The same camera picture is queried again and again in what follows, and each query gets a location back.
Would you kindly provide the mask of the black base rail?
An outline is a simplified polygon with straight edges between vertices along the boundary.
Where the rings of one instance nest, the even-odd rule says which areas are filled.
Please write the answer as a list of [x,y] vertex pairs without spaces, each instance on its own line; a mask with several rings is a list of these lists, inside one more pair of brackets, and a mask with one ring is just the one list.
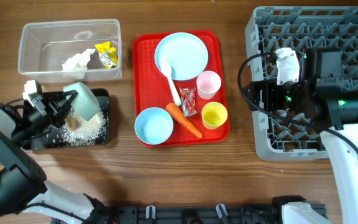
[[155,208],[126,207],[118,211],[114,223],[187,224],[197,223],[278,223],[278,210],[268,204],[243,205],[224,209],[220,215],[217,207]]

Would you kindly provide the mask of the brown food scrap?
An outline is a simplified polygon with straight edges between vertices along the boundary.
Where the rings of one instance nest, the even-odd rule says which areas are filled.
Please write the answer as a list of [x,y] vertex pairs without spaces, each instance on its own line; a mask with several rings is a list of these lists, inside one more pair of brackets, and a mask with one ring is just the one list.
[[71,132],[75,131],[78,128],[78,121],[72,116],[68,116],[65,119],[65,122],[67,129]]

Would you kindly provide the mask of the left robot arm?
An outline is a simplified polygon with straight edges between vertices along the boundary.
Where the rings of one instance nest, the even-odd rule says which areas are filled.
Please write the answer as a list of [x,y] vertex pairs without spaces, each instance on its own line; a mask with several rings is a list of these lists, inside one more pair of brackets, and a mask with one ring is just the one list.
[[44,96],[33,93],[32,106],[0,103],[0,217],[40,213],[52,223],[112,223],[114,214],[96,198],[72,193],[47,180],[43,169],[21,147],[63,124],[78,90]]

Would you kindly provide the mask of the yellow plastic cup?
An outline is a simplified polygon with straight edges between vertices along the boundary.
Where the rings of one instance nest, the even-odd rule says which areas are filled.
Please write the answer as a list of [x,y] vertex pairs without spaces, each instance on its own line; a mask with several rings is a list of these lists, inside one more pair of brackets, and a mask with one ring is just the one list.
[[228,112],[224,105],[218,102],[210,102],[204,105],[201,117],[205,128],[214,130],[222,126],[228,118]]

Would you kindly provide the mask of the orange carrot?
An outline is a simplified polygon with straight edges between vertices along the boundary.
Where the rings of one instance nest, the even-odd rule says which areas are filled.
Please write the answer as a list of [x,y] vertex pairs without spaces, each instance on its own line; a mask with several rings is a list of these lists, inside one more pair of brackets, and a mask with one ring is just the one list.
[[198,139],[203,137],[203,134],[194,126],[194,124],[183,114],[181,109],[174,104],[169,103],[165,110],[171,115],[173,119],[175,119],[180,125],[182,125],[185,129],[187,129],[191,134],[196,136]]

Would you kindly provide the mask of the green bowl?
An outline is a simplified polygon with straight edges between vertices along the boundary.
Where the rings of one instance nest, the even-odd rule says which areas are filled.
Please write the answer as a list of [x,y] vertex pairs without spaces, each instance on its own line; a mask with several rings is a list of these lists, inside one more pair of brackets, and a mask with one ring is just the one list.
[[71,103],[71,107],[84,120],[89,121],[99,110],[99,102],[91,90],[82,82],[73,83],[63,87],[63,92],[75,90],[77,96]]

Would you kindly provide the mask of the red plastic tray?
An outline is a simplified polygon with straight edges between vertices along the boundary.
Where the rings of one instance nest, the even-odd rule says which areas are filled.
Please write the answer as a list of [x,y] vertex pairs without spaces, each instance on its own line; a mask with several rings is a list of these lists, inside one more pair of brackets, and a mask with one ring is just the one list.
[[[191,30],[190,33],[200,38],[208,50],[209,59],[206,69],[216,72],[221,80],[224,81],[219,41],[216,35],[210,30]],[[168,32],[144,34],[136,38],[133,43],[132,56],[136,115],[139,115],[143,110],[150,107],[164,109],[172,101],[172,94],[170,93],[167,79],[161,74],[154,62],[154,53],[158,43],[168,35]],[[207,103],[209,103],[208,100],[197,97],[196,110],[198,114],[189,117],[189,120],[201,131],[203,138],[198,139],[189,130],[174,121],[171,136],[165,142],[156,146],[174,147],[190,144],[206,144],[226,139],[231,130],[230,121],[226,121],[215,130],[209,130],[204,127],[201,110]]]

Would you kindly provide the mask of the white tissue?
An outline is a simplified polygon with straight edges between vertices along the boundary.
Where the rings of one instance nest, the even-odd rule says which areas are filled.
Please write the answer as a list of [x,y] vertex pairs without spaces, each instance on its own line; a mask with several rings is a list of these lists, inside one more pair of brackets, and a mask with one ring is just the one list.
[[86,49],[81,54],[75,54],[62,64],[64,72],[68,72],[65,75],[69,77],[75,77],[76,79],[82,79],[85,77],[85,70],[88,69],[87,64],[91,60],[91,55],[94,54],[96,49]]

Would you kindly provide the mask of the yellow snack wrapper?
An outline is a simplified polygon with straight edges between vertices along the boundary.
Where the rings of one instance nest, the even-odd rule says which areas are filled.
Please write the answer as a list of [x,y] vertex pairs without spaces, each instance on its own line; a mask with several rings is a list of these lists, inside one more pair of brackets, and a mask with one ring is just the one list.
[[105,68],[113,68],[118,65],[116,48],[111,45],[110,41],[95,45],[98,51],[99,59]]

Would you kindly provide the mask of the red silver candy wrapper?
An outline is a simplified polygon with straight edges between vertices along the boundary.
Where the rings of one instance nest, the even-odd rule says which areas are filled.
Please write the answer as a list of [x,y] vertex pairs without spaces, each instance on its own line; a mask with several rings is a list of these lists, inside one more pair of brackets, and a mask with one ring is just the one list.
[[196,115],[196,88],[179,88],[179,91],[181,98],[181,108],[185,117]]

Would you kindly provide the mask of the light blue bowl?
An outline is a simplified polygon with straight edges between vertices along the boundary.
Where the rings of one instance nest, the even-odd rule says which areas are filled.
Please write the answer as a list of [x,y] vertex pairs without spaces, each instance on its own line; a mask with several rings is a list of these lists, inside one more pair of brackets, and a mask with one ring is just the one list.
[[139,113],[134,123],[135,134],[148,145],[164,143],[173,132],[173,119],[162,108],[151,107]]

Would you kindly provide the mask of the pile of rice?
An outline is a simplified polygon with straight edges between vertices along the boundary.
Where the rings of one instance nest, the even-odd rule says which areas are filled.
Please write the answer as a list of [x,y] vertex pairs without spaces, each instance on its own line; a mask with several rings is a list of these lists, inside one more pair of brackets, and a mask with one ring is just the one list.
[[52,127],[52,132],[46,135],[48,147],[73,147],[102,144],[107,140],[109,119],[99,110],[89,121],[84,120],[73,109],[68,116],[78,121],[78,128],[71,132],[67,129],[66,123],[60,127]]

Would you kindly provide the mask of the light blue plate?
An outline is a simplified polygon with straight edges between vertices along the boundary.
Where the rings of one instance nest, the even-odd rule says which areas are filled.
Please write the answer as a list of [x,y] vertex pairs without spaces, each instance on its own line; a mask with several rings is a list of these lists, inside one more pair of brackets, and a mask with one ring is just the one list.
[[172,68],[172,79],[191,80],[203,72],[208,64],[209,54],[204,42],[187,32],[176,32],[164,37],[155,49],[155,64],[167,62]]

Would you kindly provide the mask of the pink plastic cup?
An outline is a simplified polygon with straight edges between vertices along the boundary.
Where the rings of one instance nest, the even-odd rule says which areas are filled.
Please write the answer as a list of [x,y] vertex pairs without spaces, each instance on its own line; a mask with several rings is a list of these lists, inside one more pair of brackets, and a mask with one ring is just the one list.
[[198,95],[204,100],[210,100],[221,85],[221,77],[214,71],[204,71],[198,75],[196,80]]

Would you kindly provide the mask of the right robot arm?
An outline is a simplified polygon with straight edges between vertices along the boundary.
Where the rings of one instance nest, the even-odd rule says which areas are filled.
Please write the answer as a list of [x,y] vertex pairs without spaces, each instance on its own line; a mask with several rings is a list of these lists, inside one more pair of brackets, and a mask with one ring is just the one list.
[[319,132],[328,152],[342,220],[358,223],[358,91],[344,90],[341,51],[306,49],[301,63],[291,48],[256,57],[268,57],[278,74],[239,86],[249,109],[273,116],[274,111],[289,108],[312,119],[307,126]]

